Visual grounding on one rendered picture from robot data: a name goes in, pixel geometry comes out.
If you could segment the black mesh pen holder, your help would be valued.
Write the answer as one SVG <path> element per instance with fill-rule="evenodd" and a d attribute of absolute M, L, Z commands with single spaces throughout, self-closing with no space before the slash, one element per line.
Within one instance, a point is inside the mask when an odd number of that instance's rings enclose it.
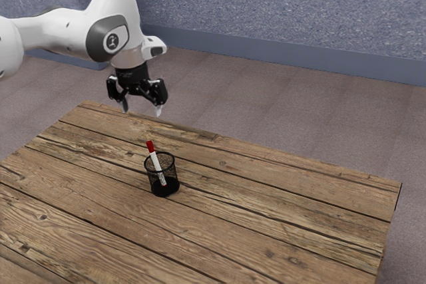
<path fill-rule="evenodd" d="M 155 162 L 151 156 L 144 161 L 151 192 L 160 198 L 175 194 L 180 188 L 175 167 L 175 157 L 169 152 L 157 152 Z"/>

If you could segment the white pen with red cap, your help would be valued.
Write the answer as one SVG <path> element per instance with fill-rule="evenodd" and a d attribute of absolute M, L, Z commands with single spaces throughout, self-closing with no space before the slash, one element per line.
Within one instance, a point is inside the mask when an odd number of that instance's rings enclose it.
<path fill-rule="evenodd" d="M 150 158 L 152 160 L 152 163 L 154 165 L 154 168 L 155 168 L 155 171 L 157 173 L 158 179 L 160 181 L 160 185 L 162 187 L 165 187 L 165 186 L 167 186 L 166 179 L 164 177 L 164 174 L 162 173 L 162 168 L 160 166 L 160 162 L 159 162 L 158 157 L 156 155 L 156 151 L 154 149 L 154 144 L 153 144 L 152 140 L 146 141 L 146 146 L 148 148 L 148 151 L 149 151 L 149 154 L 150 154 Z"/>

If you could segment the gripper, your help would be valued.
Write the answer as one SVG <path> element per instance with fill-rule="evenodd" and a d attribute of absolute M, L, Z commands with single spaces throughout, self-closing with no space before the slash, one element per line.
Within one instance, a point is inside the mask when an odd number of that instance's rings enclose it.
<path fill-rule="evenodd" d="M 154 105 L 154 113 L 159 117 L 162 108 L 168 100 L 168 92 L 162 78 L 150 80 L 147 63 L 142 63 L 130 69 L 115 68 L 115 75 L 110 75 L 106 80 L 108 97 L 115 100 L 121 107 L 123 113 L 128 112 L 127 93 L 131 95 L 142 95 Z"/>

